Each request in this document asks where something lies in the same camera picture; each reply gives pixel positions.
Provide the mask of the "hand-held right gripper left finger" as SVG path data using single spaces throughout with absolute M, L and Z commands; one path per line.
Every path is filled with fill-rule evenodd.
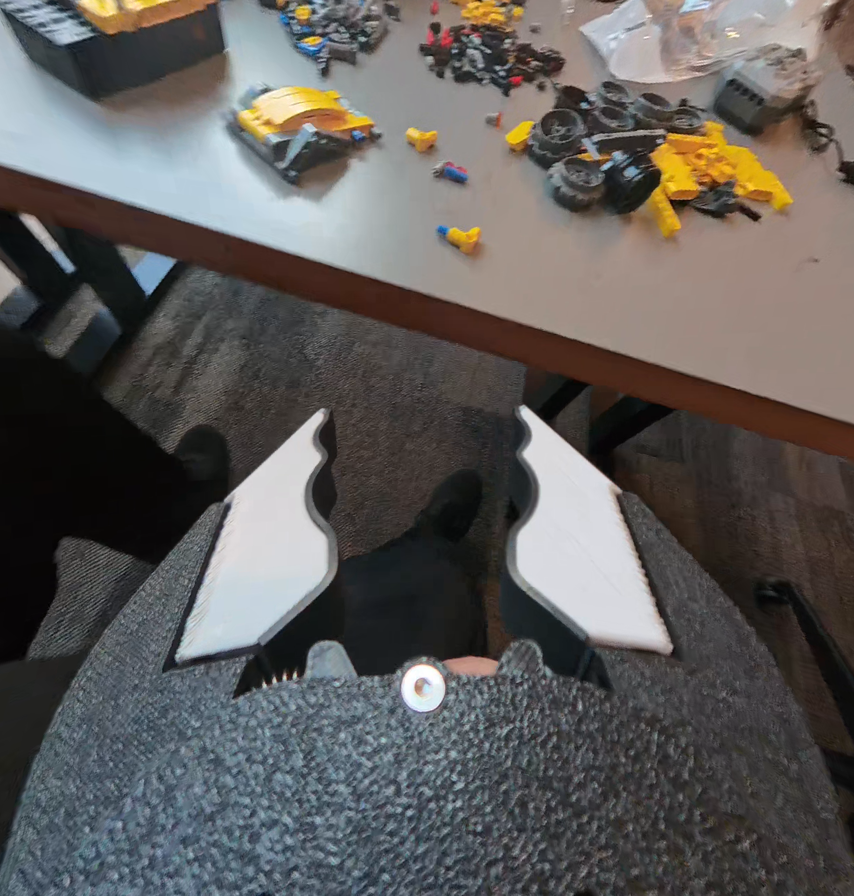
M 176 664 L 254 654 L 329 588 L 335 457 L 333 415 L 319 409 L 231 491 L 176 635 Z

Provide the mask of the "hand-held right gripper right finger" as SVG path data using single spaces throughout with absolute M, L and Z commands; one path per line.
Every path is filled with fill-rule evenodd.
M 620 487 L 532 409 L 521 432 L 508 542 L 517 591 L 592 647 L 671 655 L 674 645 L 625 519 Z

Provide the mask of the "person's black shoe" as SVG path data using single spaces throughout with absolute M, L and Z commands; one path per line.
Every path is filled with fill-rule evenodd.
M 483 483 L 474 469 L 447 476 L 417 515 L 413 528 L 424 536 L 456 544 L 474 524 L 483 498 Z
M 179 439 L 172 456 L 189 482 L 227 487 L 231 468 L 229 447 L 215 428 L 207 425 L 190 428 Z

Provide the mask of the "black table leg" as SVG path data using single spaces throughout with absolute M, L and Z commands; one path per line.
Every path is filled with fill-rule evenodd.
M 542 420 L 550 422 L 555 420 L 568 404 L 592 388 L 590 384 L 564 375 L 528 368 L 523 403 Z M 591 423 L 588 432 L 588 452 L 594 456 L 611 454 L 624 442 L 664 420 L 671 413 L 673 409 L 664 405 L 633 396 L 620 396 Z
M 90 287 L 119 335 L 134 333 L 183 274 L 186 264 L 142 252 L 134 266 L 116 244 L 43 221 L 51 250 L 17 212 L 0 208 L 0 262 L 17 280 L 0 303 L 0 324 L 39 334 L 82 288 Z

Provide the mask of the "yellow beam chassis assembly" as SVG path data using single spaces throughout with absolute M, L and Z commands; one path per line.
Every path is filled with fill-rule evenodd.
M 590 136 L 576 156 L 602 165 L 614 151 L 646 152 L 661 170 L 661 184 L 637 210 L 647 209 L 664 238 L 680 231 L 683 208 L 708 218 L 741 215 L 758 221 L 758 207 L 787 211 L 793 204 L 777 175 L 752 150 L 728 142 L 724 127 L 710 120 L 706 133 L 697 136 L 664 130 Z

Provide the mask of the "yellow and grey brick assembly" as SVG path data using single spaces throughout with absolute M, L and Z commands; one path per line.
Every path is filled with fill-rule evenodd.
M 370 117 L 337 91 L 266 84 L 239 97 L 225 128 L 292 186 L 312 169 L 344 159 L 383 136 Z

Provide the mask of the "grey battery box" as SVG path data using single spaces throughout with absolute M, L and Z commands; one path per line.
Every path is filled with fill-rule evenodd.
M 721 73 L 712 109 L 742 133 L 758 136 L 799 114 L 820 78 L 805 49 L 771 43 Z

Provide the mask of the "pile of black red pieces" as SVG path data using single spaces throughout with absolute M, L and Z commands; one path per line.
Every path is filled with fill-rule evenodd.
M 456 84 L 491 85 L 504 96 L 522 84 L 544 84 L 564 69 L 567 59 L 554 47 L 535 46 L 500 25 L 430 23 L 418 46 L 429 71 Z

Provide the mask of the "black and yellow brick assembly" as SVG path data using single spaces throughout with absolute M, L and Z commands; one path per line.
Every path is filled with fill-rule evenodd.
M 224 52 L 218 2 L 0 1 L 0 13 L 37 67 L 91 99 Z

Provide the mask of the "empty clear plastic bag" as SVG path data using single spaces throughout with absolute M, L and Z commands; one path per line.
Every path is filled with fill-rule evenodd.
M 626 1 L 579 27 L 615 79 L 668 84 L 771 47 L 814 59 L 830 1 Z

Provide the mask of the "pile of blue grey pieces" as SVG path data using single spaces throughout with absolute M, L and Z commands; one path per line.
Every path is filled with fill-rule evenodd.
M 386 39 L 389 24 L 399 22 L 399 2 L 271 1 L 294 49 L 314 62 L 321 77 L 333 62 L 355 65 Z

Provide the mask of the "pile of yellow pieces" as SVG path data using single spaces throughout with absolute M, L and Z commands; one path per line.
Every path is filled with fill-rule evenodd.
M 524 14 L 522 1 L 456 1 L 461 19 L 473 28 L 511 30 Z

